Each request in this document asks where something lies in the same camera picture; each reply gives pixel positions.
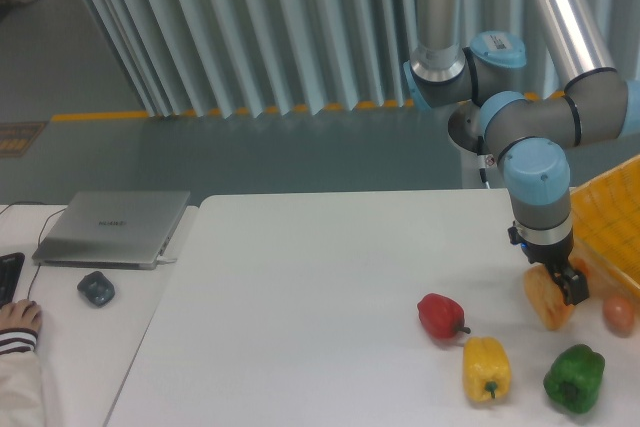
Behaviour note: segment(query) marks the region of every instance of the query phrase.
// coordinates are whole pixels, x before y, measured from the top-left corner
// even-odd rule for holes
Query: white sleeve
[[[45,425],[40,362],[34,346],[35,338],[32,345],[24,332],[0,332],[0,353],[4,352],[0,354],[0,427]]]

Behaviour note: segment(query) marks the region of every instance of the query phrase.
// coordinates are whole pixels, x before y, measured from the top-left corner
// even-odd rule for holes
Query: floor
[[[0,106],[0,122],[140,110],[81,0],[0,9]],[[219,194],[481,188],[473,155],[446,132],[451,110],[50,122],[23,157],[0,159],[0,203],[66,204],[78,190],[187,189],[199,205]],[[638,136],[570,151],[572,183],[639,153]]]

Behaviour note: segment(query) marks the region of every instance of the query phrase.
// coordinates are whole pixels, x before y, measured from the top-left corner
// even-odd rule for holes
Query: person's hand
[[[38,304],[27,299],[6,304],[0,309],[0,330],[30,329],[38,333],[42,326],[41,312]]]

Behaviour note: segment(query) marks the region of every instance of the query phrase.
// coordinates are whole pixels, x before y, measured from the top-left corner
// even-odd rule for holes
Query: desk
[[[506,191],[209,198],[138,351],[110,427],[635,425],[640,335],[583,303],[561,332],[528,305]],[[457,299],[500,339],[513,382],[474,407],[462,345],[435,345],[416,303]],[[596,408],[572,421],[542,379],[568,347],[606,360]]]
[[[23,252],[26,256],[14,299],[26,297],[36,271],[31,255],[38,234],[45,219],[61,208],[14,206],[0,216],[0,255]],[[197,210],[187,208],[167,246],[167,257],[180,253]],[[51,219],[47,231],[55,220]],[[173,266],[153,271],[104,269],[116,296],[101,309],[76,290],[78,282],[95,270],[43,266],[31,292],[43,308],[37,353],[48,427],[104,424]]]

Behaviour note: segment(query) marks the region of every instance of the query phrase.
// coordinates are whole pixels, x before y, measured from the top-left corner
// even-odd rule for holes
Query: robotic arm
[[[515,36],[485,32],[461,49],[460,0],[416,0],[419,46],[404,69],[418,107],[472,100],[454,140],[477,150],[476,139],[484,138],[511,198],[511,243],[546,266],[565,303],[577,304],[589,291],[568,260],[573,228],[563,148],[640,131],[640,82],[618,75],[586,0],[535,3],[563,97],[529,102],[509,91],[526,64]]]

